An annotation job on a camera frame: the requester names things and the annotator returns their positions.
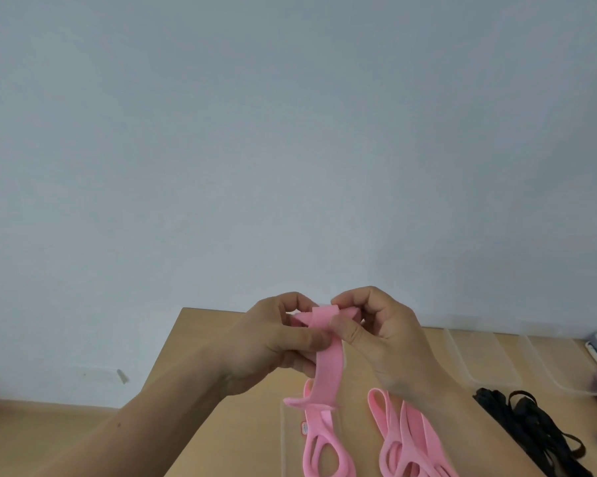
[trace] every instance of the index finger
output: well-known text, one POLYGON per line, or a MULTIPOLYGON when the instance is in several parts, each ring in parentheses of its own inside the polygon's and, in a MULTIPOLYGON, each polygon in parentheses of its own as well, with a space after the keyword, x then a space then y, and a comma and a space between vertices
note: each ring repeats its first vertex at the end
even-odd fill
POLYGON ((393 301, 393 298, 381 289, 365 286, 340 293, 332 299, 331 304, 337 304, 341 308, 361 306, 367 313, 374 315, 386 309, 393 301))
POLYGON ((280 294, 277 296, 277 299, 278 308, 283 313, 294 310, 310 312, 313 307, 318 306, 318 304, 314 303, 307 296, 296 291, 280 294))

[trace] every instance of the forearm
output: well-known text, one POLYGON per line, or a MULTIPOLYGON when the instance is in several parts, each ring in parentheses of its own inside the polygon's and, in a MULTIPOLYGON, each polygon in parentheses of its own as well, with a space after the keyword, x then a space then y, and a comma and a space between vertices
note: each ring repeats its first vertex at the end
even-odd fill
POLYGON ((441 390, 416 406, 433 429, 460 475, 542 477, 538 466, 493 417, 451 377, 441 390))
POLYGON ((187 357, 36 477, 162 477, 223 398, 214 349, 187 357))

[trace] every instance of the pink resistance band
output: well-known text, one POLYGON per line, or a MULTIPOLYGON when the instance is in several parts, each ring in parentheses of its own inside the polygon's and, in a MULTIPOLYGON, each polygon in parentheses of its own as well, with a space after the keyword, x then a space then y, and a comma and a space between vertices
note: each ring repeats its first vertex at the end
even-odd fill
POLYGON ((384 438, 378 458, 383 477, 403 477, 409 464, 418 467, 418 477, 459 477, 446 461, 437 434, 418 409, 402 402, 398 416, 389 393, 380 389, 370 390, 367 400, 384 438), (377 394, 382 396, 384 410, 377 394))
MULTIPOLYGON (((359 322, 360 310, 337 306, 320 306, 311 313, 297 313, 292 318, 310 328, 329 328, 329 320, 337 314, 359 322)), ((329 444, 338 455, 338 469, 332 477, 356 477, 356 467, 351 456, 342 446, 333 428, 331 410, 337 408, 336 394, 342 379, 344 357, 342 341, 332 336, 329 348, 316 353, 316 377, 313 385, 307 380, 303 398, 286 398, 286 405, 305 410, 307 441, 303 450, 303 473, 305 477, 319 477, 318 462, 325 445, 329 444)))

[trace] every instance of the hand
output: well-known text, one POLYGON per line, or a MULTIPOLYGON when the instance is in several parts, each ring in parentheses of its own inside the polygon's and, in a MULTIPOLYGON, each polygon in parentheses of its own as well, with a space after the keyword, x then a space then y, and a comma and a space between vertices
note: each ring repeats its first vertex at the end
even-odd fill
POLYGON ((277 368, 294 368, 313 378, 316 365, 309 355, 326 349, 331 335, 322 329, 291 327, 287 312, 309 312, 318 306, 308 297, 289 292, 262 299, 218 342, 226 376, 226 392, 246 392, 277 368))
POLYGON ((358 306, 362 326, 334 316, 330 328, 371 364, 383 387, 413 404, 441 392, 451 378, 440 366, 411 308, 378 288, 352 289, 331 304, 358 306))

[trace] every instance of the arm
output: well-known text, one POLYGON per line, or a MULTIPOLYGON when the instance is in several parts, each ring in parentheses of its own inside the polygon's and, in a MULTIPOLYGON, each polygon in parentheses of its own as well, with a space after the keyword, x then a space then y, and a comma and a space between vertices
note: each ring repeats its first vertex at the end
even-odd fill
POLYGON ((259 301, 218 341, 189 355, 36 477, 162 477, 208 415, 279 366, 313 377, 300 352, 325 349, 330 336, 291 328, 286 312, 315 306, 298 293, 259 301))
POLYGON ((543 476, 512 437, 440 366, 411 308, 377 288, 347 291, 331 303, 363 309, 364 326, 334 317, 331 328, 366 357, 385 389, 429 419, 460 475, 543 476))

